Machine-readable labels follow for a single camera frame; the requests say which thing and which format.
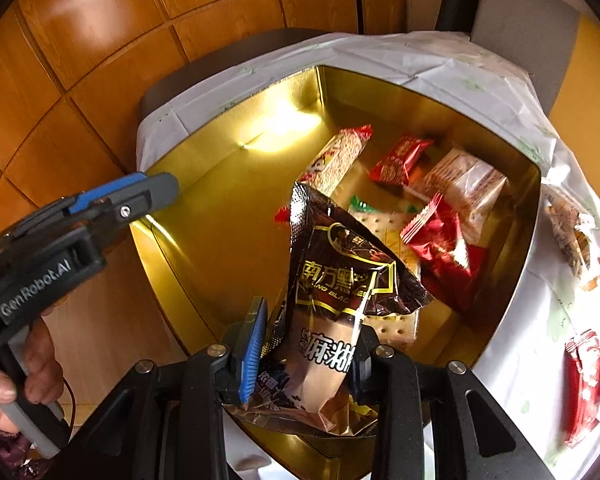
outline brown snack packet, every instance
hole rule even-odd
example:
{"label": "brown snack packet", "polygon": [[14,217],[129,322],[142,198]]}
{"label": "brown snack packet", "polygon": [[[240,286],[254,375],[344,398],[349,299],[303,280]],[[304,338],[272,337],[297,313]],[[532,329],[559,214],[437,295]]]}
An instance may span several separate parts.
{"label": "brown snack packet", "polygon": [[506,181],[507,177],[483,160],[453,148],[409,189],[427,201],[442,193],[460,217],[464,240],[475,245]]}
{"label": "brown snack packet", "polygon": [[285,333],[261,360],[247,409],[351,434],[344,379],[365,314],[410,314],[432,297],[368,229],[307,184],[294,185],[290,225],[286,307],[276,320]]}
{"label": "brown snack packet", "polygon": [[551,184],[542,184],[541,190],[542,208],[578,286],[593,290],[600,281],[600,247],[591,233],[596,229],[595,218],[567,190]]}

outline red wrapper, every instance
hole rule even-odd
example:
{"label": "red wrapper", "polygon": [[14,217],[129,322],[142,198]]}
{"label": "red wrapper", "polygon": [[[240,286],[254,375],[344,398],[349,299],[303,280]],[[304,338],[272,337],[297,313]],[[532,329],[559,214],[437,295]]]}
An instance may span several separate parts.
{"label": "red wrapper", "polygon": [[404,136],[392,147],[369,173],[371,180],[391,186],[408,186],[409,172],[415,166],[422,152],[433,144],[433,140],[416,139]]}
{"label": "red wrapper", "polygon": [[446,304],[465,312],[474,298],[486,250],[464,241],[458,214],[440,193],[402,230],[400,238],[435,277],[433,294],[443,291]]}
{"label": "red wrapper", "polygon": [[564,351],[568,358],[565,443],[573,447],[598,425],[600,340],[593,330],[587,330],[567,341]]}

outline white plastic sheet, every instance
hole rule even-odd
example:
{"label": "white plastic sheet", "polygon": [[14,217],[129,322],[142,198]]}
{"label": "white plastic sheet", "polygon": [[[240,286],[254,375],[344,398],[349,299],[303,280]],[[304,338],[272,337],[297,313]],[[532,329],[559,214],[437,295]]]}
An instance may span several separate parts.
{"label": "white plastic sheet", "polygon": [[[142,121],[138,128],[138,169],[149,168],[236,103],[318,64],[393,82],[483,124],[535,162],[544,181],[565,186],[580,200],[595,216],[599,229],[594,239],[600,245],[600,199],[542,113],[528,75],[461,34],[328,34],[229,68],[187,89]],[[540,211],[520,284],[474,373],[558,480],[579,480],[600,453],[600,424],[574,449],[561,446],[558,429],[564,343],[589,328],[600,336],[600,285],[592,292],[576,288],[551,225]],[[255,452],[253,442],[228,424],[227,418],[225,423],[230,463],[242,464],[238,468],[243,478],[292,478],[262,450]],[[425,433],[432,447],[430,431]],[[243,457],[240,450],[246,450]],[[256,457],[256,462],[269,462],[249,466],[250,456]],[[427,449],[428,478],[433,478],[432,456]]]}

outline snack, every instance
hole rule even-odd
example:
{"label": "snack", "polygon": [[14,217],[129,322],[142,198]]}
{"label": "snack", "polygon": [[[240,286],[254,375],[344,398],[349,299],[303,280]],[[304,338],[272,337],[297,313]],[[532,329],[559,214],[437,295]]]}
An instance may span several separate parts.
{"label": "snack", "polygon": [[432,144],[433,140],[404,136],[392,147],[389,154],[374,166],[369,172],[369,178],[379,184],[408,186],[411,168],[415,166],[422,152]]}
{"label": "snack", "polygon": [[344,381],[365,314],[410,314],[432,300],[380,240],[307,184],[290,206],[285,333],[263,357],[248,410],[350,434]]}
{"label": "snack", "polygon": [[416,340],[419,312],[408,316],[365,316],[365,325],[373,327],[380,344],[390,345],[402,352],[408,350]]}
{"label": "snack", "polygon": [[340,130],[300,175],[298,182],[305,182],[329,196],[365,149],[372,133],[371,124]]}
{"label": "snack", "polygon": [[429,291],[450,307],[467,310],[486,250],[464,241],[458,215],[442,194],[433,196],[400,237],[435,278],[430,285],[426,283]]}
{"label": "snack", "polygon": [[587,330],[564,346],[566,368],[565,421],[569,447],[575,446],[597,425],[600,405],[600,341]]}
{"label": "snack", "polygon": [[407,244],[400,240],[400,231],[413,219],[413,214],[360,213],[352,212],[351,210],[349,212],[353,218],[380,238],[380,241],[407,266],[414,276],[420,278],[420,261],[418,256]]}
{"label": "snack", "polygon": [[[410,205],[409,210],[412,210],[413,213],[417,212],[413,205]],[[349,212],[353,218],[375,234],[407,266],[414,276],[420,278],[420,260],[418,256],[400,240],[400,231],[411,221],[413,213],[381,212],[361,202],[358,197],[351,199]],[[376,330],[381,344],[391,345],[398,350],[406,350],[416,339],[419,317],[419,310],[408,316],[398,316],[396,314],[365,316],[364,324],[372,326]]]}
{"label": "snack", "polygon": [[595,218],[566,190],[550,184],[542,184],[542,205],[579,287],[593,290],[600,281],[600,248],[591,233]]}
{"label": "snack", "polygon": [[[408,204],[404,208],[405,213],[416,214],[419,211],[420,210],[411,203]],[[349,201],[349,212],[353,214],[353,213],[381,213],[382,211],[380,211],[379,209],[376,209],[374,207],[371,207],[366,202],[362,202],[362,200],[360,200],[359,196],[354,195],[351,197],[351,200]]]}
{"label": "snack", "polygon": [[477,244],[506,181],[503,174],[483,160],[454,148],[410,189],[427,199],[442,193],[460,217],[466,242]]}

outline human hand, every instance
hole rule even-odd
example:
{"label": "human hand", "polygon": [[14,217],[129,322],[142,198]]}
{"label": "human hand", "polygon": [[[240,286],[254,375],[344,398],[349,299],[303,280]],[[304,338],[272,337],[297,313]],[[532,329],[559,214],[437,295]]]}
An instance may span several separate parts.
{"label": "human hand", "polygon": [[[49,404],[58,400],[64,391],[62,367],[56,361],[51,334],[42,318],[30,327],[25,342],[24,362],[29,368],[24,394],[33,404]],[[0,404],[9,404],[16,399],[16,389],[9,377],[0,371]],[[4,415],[0,408],[0,430],[18,433],[20,430]]]}

